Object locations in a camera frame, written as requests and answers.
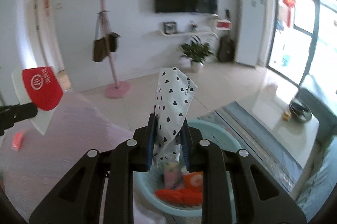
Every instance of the gray sofa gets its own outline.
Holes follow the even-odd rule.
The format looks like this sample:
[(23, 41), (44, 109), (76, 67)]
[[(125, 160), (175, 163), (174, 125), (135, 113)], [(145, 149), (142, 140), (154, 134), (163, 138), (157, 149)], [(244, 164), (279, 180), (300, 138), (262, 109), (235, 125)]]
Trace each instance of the gray sofa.
[(306, 76), (296, 98), (311, 109), (320, 122), (312, 153), (291, 196), (316, 223), (318, 212), (337, 183), (337, 95), (325, 92), (313, 76)]

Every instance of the white refrigerator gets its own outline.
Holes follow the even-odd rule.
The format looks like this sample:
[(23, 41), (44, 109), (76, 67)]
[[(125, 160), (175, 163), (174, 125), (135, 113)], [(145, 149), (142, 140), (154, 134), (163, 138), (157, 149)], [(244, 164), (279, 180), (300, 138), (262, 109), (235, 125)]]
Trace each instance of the white refrigerator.
[(241, 0), (235, 62), (256, 66), (265, 23), (266, 0)]

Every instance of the wall shelf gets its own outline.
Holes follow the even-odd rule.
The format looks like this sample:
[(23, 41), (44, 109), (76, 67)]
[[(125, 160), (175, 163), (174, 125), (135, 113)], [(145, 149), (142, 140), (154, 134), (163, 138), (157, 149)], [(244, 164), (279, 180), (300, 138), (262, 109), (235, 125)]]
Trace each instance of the wall shelf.
[(192, 35), (212, 35), (212, 36), (215, 36), (216, 38), (218, 38), (218, 35), (216, 35), (212, 31), (178, 32), (178, 33), (175, 33), (175, 34), (165, 34), (162, 30), (159, 30), (159, 33), (162, 36), (165, 36), (165, 37), (181, 37), (181, 36), (192, 36)]
[(232, 23), (229, 20), (214, 20), (214, 28), (216, 30), (231, 30)]

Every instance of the green plant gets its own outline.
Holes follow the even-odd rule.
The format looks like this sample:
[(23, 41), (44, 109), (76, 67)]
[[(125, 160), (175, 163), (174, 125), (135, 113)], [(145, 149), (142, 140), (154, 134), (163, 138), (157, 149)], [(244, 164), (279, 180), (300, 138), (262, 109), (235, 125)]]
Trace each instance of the green plant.
[(180, 47), (184, 53), (182, 57), (189, 58), (192, 63), (203, 63), (206, 57), (213, 55), (209, 43), (202, 43), (198, 36), (191, 36), (190, 42), (191, 44), (184, 43)]

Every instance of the red label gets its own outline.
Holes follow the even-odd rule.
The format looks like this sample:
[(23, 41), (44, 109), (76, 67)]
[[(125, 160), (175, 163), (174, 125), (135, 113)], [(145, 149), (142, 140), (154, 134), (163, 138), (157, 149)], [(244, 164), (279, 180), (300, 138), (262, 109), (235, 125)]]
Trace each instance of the red label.
[(22, 71), (22, 80), (32, 102), (40, 109), (54, 109), (63, 96), (51, 67), (38, 67)]

